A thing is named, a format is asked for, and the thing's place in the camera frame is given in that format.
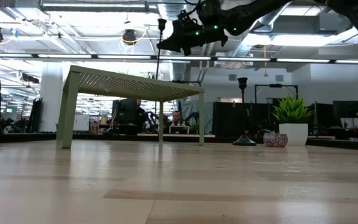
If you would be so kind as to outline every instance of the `ceiling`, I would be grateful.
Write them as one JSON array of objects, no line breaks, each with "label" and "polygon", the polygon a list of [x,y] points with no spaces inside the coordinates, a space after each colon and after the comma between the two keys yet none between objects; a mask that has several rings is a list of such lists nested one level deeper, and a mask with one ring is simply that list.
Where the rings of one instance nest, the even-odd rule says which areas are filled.
[{"label": "ceiling", "polygon": [[[0,27],[3,34],[0,43],[0,53],[14,54],[123,54],[123,55],[157,55],[158,54],[158,22],[157,19],[175,18],[175,14],[182,9],[191,9],[192,6],[184,4],[182,0],[148,0],[148,1],[98,1],[98,0],[39,0],[21,1],[27,5],[0,8]],[[240,4],[248,4],[249,0],[221,0],[223,9],[230,9]],[[277,19],[276,27],[285,25],[285,18],[296,16],[310,21],[316,19],[322,13],[334,14],[323,5],[316,5],[313,1],[293,1],[286,7]],[[133,46],[126,45],[122,41],[122,34],[127,29],[134,29],[137,43]],[[163,33],[163,39],[172,33],[171,22]],[[295,28],[288,28],[288,33],[295,32]],[[253,34],[260,40],[263,36],[274,39],[283,34]],[[224,54],[232,56],[233,52],[241,45],[248,45],[246,33],[241,36],[229,36],[225,46],[220,43],[205,45],[204,47],[193,48],[193,55],[217,55]],[[337,35],[330,35],[331,39],[322,46],[293,46],[276,45],[269,42],[266,46],[255,44],[250,46],[249,53],[254,57],[286,57],[286,58],[358,58],[358,31],[350,29]],[[162,55],[181,55],[174,52],[162,50]],[[155,63],[127,63],[127,62],[70,62],[77,65],[93,67],[114,72],[126,73],[149,77],[155,74]],[[1,82],[6,93],[4,101],[7,105],[13,97],[30,102],[39,97],[40,85],[32,84],[32,88],[23,88],[28,85],[20,80],[20,72],[31,75],[42,81],[43,62],[40,60],[6,60],[0,58]],[[193,63],[184,65],[184,69],[178,72],[178,67],[172,63],[162,63],[160,66],[159,78],[166,81],[182,78],[196,78],[194,75],[186,76],[185,67],[199,67]],[[264,68],[264,63],[253,63],[245,69],[258,70]],[[272,63],[269,68],[290,69],[290,63]],[[216,77],[210,82],[219,81]],[[84,100],[78,102],[88,108],[96,108],[97,105],[105,104],[103,99],[86,103]],[[26,114],[29,113],[30,105],[21,108]]]}]

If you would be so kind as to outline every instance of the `white flower pot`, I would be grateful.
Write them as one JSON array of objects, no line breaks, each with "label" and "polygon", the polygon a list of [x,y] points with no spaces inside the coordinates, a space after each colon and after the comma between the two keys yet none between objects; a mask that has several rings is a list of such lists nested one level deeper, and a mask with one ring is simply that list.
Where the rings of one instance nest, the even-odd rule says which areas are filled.
[{"label": "white flower pot", "polygon": [[308,132],[308,124],[280,124],[280,134],[287,134],[287,146],[304,146]]}]

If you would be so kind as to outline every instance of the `small bowl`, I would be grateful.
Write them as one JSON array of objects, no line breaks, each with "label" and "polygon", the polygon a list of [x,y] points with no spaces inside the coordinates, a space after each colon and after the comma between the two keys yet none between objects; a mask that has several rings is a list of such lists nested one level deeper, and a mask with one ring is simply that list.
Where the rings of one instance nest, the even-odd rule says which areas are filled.
[{"label": "small bowl", "polygon": [[287,134],[265,133],[264,144],[268,147],[285,147],[287,145]]}]

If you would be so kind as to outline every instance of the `small table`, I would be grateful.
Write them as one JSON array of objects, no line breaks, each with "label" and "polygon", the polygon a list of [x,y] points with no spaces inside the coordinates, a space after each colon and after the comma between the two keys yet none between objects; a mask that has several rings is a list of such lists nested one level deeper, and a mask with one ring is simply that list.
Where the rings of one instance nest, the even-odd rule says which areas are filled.
[{"label": "small table", "polygon": [[[63,87],[60,105],[56,140],[58,144],[61,143],[61,148],[71,148],[78,93],[158,101],[160,124],[163,124],[164,102],[199,95],[200,146],[204,144],[203,88],[72,65]],[[158,138],[160,142],[163,141],[163,128],[158,129]]]}]

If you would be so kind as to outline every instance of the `black stand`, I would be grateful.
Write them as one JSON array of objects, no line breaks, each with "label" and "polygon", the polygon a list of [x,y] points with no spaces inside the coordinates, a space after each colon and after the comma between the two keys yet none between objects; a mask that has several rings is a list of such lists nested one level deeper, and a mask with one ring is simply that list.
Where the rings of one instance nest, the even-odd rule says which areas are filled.
[{"label": "black stand", "polygon": [[[165,19],[158,19],[158,29],[160,30],[160,43],[162,40],[162,32],[165,30],[166,23],[167,23],[167,21]],[[156,80],[158,80],[158,71],[160,70],[160,54],[161,54],[161,49],[158,48],[157,71],[155,72]],[[157,114],[157,102],[154,103],[154,114]]]},{"label": "black stand", "polygon": [[246,125],[246,121],[248,119],[248,112],[246,111],[246,108],[244,106],[244,90],[247,87],[247,80],[248,78],[238,78],[237,79],[239,82],[239,88],[241,89],[241,99],[242,99],[242,118],[244,119],[243,124],[242,124],[242,135],[240,136],[239,139],[237,139],[236,141],[233,142],[234,146],[256,146],[256,142],[254,142],[253,140],[251,140],[248,136],[247,136],[247,125]]}]

